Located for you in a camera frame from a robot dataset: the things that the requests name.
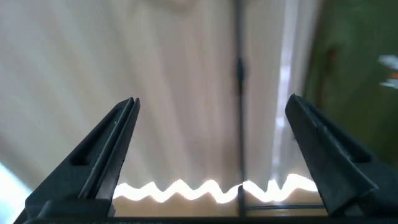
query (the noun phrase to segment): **bright light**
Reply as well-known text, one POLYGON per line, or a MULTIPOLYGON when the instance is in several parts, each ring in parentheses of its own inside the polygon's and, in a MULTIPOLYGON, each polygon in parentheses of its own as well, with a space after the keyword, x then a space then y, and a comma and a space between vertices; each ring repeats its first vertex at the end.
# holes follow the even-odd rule
MULTIPOLYGON (((238 187, 232 187, 225 194, 214 180, 207 180, 196 190, 192 190, 183 180, 177 180, 164 192, 160 191, 154 182, 151 182, 140 189, 123 183, 116 187, 113 198, 124 196, 133 201, 139 201, 144 197, 151 196, 157 202, 165 202, 173 194, 179 193, 188 200, 195 200, 206 193, 210 193, 217 203, 232 201, 238 194, 238 187)), ((281 202, 285 200, 295 189, 304 189, 311 192, 317 191, 317 186, 311 180, 297 174, 289 174, 287 180, 280 189, 275 180, 268 181, 267 192, 260 189, 250 180, 243 183, 243 188, 262 202, 281 202)))

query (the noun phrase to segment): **black pole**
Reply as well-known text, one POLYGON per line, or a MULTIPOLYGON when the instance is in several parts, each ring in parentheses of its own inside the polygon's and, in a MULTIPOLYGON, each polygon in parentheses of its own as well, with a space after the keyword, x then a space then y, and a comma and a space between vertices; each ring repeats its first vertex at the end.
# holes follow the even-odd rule
POLYGON ((244 163, 244 61, 243 61, 243 0, 234 0, 235 10, 235 47, 236 47, 236 76, 238 78, 238 141, 239 141, 239 168, 241 171, 241 185, 238 187, 238 213, 240 217, 246 215, 246 203, 243 182, 246 180, 244 163))

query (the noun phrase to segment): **horizontal bar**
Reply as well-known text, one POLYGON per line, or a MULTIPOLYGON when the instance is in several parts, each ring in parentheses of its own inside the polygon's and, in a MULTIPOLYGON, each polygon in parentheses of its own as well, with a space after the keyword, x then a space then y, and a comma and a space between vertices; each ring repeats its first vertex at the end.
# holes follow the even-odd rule
POLYGON ((296 204, 296 205, 249 205, 246 210, 278 210, 278 209, 323 209, 323 204, 296 204))

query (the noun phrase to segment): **dark green surface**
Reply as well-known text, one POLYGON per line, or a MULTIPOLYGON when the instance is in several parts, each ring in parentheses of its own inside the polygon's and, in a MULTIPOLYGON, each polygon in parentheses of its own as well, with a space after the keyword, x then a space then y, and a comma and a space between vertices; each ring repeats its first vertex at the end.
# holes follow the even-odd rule
POLYGON ((379 62, 398 56, 398 1, 326 1, 304 97, 369 150, 398 169, 398 89, 379 62))

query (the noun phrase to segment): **beige curtain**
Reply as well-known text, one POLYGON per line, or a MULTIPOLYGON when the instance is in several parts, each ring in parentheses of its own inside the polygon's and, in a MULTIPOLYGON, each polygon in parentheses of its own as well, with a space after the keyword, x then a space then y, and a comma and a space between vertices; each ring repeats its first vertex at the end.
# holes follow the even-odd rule
MULTIPOLYGON (((319 2, 245 5, 246 168, 310 178, 284 118, 319 2)), ((34 189, 119 101, 141 99, 120 183, 239 184, 233 2, 0 2, 0 162, 34 189)))

